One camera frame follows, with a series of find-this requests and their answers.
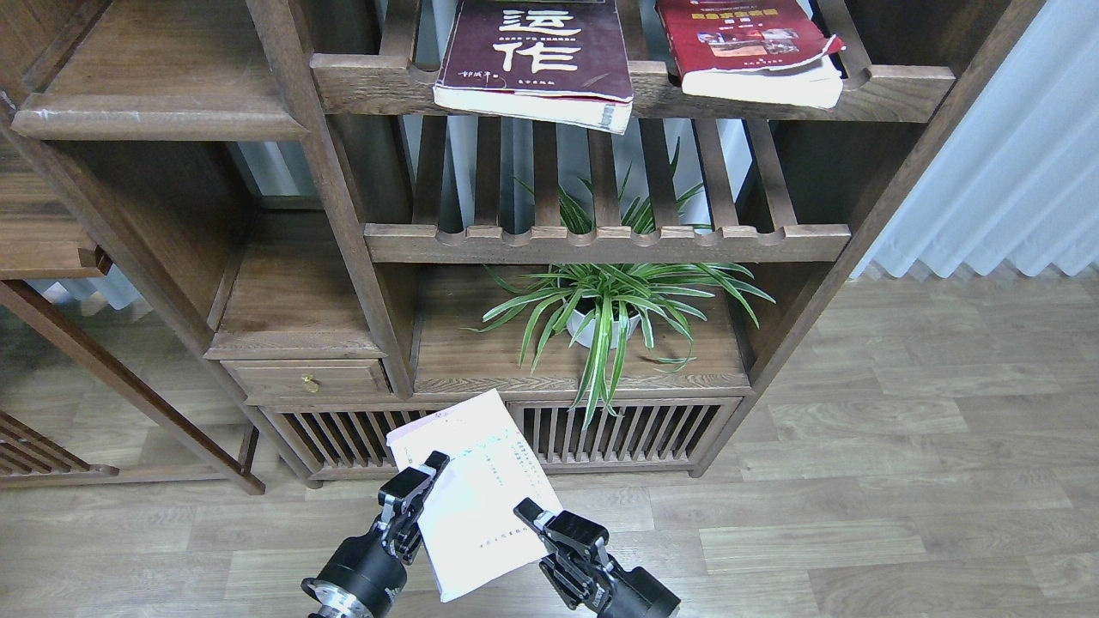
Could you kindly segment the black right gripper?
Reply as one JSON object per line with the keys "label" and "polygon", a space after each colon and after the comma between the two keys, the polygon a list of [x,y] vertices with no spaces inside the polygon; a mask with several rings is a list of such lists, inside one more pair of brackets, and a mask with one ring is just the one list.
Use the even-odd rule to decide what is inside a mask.
{"label": "black right gripper", "polygon": [[680,598],[647,570],[624,571],[610,559],[610,533],[604,525],[580,515],[543,509],[525,498],[514,515],[539,536],[553,556],[539,560],[539,570],[570,610],[584,605],[597,617],[675,617]]}

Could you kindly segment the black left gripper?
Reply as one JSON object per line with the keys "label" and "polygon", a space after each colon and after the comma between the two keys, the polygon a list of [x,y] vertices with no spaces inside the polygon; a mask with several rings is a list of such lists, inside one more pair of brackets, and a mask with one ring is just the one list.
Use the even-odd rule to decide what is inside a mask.
{"label": "black left gripper", "polygon": [[310,617],[385,617],[392,610],[422,544],[417,520],[449,461],[434,451],[381,486],[382,510],[370,531],[346,537],[317,578],[302,580],[302,591],[319,602]]}

